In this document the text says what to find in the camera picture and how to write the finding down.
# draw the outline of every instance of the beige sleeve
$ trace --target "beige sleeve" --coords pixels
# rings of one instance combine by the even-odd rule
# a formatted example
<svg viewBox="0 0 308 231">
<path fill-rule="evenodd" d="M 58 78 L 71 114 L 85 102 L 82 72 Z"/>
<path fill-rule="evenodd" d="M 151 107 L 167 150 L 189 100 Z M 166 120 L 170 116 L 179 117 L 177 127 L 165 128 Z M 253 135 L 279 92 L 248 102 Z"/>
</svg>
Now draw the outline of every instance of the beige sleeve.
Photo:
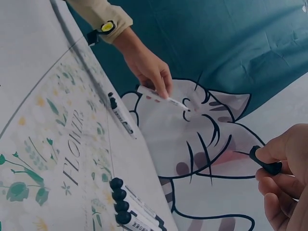
<svg viewBox="0 0 308 231">
<path fill-rule="evenodd" d="M 107 0 L 66 0 L 74 10 L 83 17 L 93 29 L 99 29 L 107 21 L 112 20 L 115 29 L 101 38 L 112 43 L 127 27 L 133 24 L 131 17 L 119 6 L 111 5 Z"/>
</svg>

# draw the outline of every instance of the yellow badge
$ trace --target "yellow badge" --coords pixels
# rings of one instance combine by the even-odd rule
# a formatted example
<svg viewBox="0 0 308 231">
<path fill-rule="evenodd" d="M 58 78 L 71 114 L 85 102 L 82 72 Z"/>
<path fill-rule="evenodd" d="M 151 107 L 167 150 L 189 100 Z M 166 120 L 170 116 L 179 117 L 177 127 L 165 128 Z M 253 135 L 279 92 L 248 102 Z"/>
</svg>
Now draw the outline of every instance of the yellow badge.
<svg viewBox="0 0 308 231">
<path fill-rule="evenodd" d="M 114 30 L 115 27 L 116 26 L 115 26 L 114 22 L 110 20 L 107 23 L 102 25 L 101 30 L 102 30 L 103 33 L 109 34 L 111 31 Z"/>
</svg>

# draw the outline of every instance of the black marker cap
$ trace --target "black marker cap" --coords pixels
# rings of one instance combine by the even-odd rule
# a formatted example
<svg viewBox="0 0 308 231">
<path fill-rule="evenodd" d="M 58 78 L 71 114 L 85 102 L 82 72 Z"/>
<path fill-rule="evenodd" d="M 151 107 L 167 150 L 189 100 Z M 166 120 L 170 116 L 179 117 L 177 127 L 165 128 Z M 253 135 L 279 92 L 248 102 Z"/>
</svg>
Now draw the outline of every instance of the black marker cap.
<svg viewBox="0 0 308 231">
<path fill-rule="evenodd" d="M 115 189 L 120 189 L 122 186 L 123 186 L 123 180 L 116 177 L 116 178 L 113 178 L 110 182 L 109 182 L 109 185 L 110 185 L 110 188 L 112 190 L 115 190 Z"/>
<path fill-rule="evenodd" d="M 114 190 L 114 192 L 112 193 L 112 198 L 115 201 L 123 201 L 124 198 L 126 197 L 127 193 L 126 191 L 124 191 L 123 189 L 116 189 Z"/>
<path fill-rule="evenodd" d="M 256 157 L 256 151 L 260 148 L 260 146 L 253 146 L 253 148 L 250 150 L 249 157 L 255 161 L 257 164 L 259 164 L 261 167 L 263 167 L 268 173 L 271 175 L 275 176 L 278 173 L 280 173 L 281 168 L 282 168 L 282 163 L 277 162 L 277 163 L 272 163 L 272 164 L 266 164 L 262 161 L 260 161 Z"/>
<path fill-rule="evenodd" d="M 115 204 L 115 211 L 121 212 L 121 211 L 127 211 L 129 209 L 129 203 L 126 201 L 117 201 L 117 203 Z"/>
<path fill-rule="evenodd" d="M 126 225 L 131 220 L 131 214 L 124 211 L 118 212 L 118 214 L 115 215 L 115 220 L 120 225 Z"/>
</svg>

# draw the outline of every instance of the hand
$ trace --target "hand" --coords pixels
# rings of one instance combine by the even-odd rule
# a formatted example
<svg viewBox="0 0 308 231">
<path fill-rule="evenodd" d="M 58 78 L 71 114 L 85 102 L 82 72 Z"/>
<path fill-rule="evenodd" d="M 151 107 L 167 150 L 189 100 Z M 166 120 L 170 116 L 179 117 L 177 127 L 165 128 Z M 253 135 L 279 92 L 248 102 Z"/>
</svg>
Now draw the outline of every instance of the hand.
<svg viewBox="0 0 308 231">
<path fill-rule="evenodd" d="M 282 161 L 282 172 L 276 176 L 264 169 L 256 173 L 265 215 L 273 229 L 308 230 L 308 124 L 291 127 L 258 149 L 256 156 L 265 163 Z"/>
<path fill-rule="evenodd" d="M 128 67 L 142 85 L 156 90 L 164 99 L 171 95 L 172 78 L 168 65 L 147 49 L 130 28 L 124 30 L 113 44 L 122 52 Z"/>
</svg>

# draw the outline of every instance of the teal fabric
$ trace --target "teal fabric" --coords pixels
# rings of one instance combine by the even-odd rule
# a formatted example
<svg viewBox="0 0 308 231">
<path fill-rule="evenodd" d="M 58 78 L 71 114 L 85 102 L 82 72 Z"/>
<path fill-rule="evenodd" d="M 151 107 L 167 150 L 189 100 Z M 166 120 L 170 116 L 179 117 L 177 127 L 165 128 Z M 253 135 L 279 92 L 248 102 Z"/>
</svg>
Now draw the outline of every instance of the teal fabric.
<svg viewBox="0 0 308 231">
<path fill-rule="evenodd" d="M 303 0 L 111 0 L 133 30 L 169 64 L 172 77 L 211 90 L 251 93 L 244 116 L 308 72 Z M 91 31 L 72 11 L 84 34 Z M 119 94 L 137 79 L 103 42 L 93 51 Z"/>
</svg>

